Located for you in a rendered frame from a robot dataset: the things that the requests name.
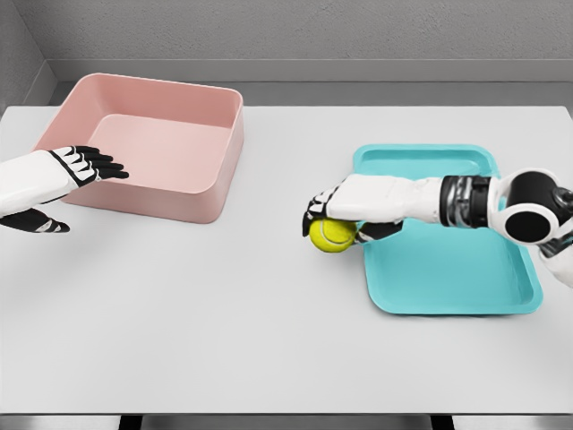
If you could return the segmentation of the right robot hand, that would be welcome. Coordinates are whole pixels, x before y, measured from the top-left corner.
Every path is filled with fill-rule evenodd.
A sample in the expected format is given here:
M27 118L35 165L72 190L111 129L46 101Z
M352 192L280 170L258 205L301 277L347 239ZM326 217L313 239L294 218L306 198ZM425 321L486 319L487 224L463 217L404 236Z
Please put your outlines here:
M311 224L319 219L361 222L352 245L382 240L400 232L404 221L391 218L382 209L382 199L391 188L383 182L381 176L352 174L312 197L303 216L303 237L309 236Z

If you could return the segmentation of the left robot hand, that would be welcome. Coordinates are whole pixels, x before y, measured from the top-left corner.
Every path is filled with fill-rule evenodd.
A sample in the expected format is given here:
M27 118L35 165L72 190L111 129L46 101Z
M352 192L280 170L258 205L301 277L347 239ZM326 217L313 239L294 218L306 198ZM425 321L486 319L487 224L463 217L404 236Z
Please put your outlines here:
M35 150L0 163L0 225L30 233L66 233L70 227L35 207L85 185L129 173L90 146Z

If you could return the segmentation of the yellow tennis ball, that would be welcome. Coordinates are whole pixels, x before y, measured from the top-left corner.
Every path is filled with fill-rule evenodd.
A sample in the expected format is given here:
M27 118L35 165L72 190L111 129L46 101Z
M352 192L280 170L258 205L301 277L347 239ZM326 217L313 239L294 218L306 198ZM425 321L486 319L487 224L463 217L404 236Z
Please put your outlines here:
M309 237L319 250L341 253L355 241L357 226L354 222L338 219L317 219L310 226Z

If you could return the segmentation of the blue rectangular tray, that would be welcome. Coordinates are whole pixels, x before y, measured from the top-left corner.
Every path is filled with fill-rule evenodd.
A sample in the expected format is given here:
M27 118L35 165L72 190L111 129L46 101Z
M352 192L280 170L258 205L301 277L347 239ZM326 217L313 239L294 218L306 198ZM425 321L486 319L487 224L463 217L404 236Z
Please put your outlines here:
M370 144L353 164L358 174L408 179L499 174L489 151L464 144ZM530 314L543 302L528 250L489 229L406 219L363 255L370 298L391 314Z

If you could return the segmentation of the pink square basket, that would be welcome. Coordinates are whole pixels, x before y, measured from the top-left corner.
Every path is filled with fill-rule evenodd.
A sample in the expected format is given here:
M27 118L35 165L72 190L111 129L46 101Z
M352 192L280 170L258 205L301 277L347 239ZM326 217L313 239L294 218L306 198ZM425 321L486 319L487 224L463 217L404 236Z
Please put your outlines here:
M73 87L35 147L95 147L129 174L73 191L67 203L210 223L243 148L243 106L228 88L94 73Z

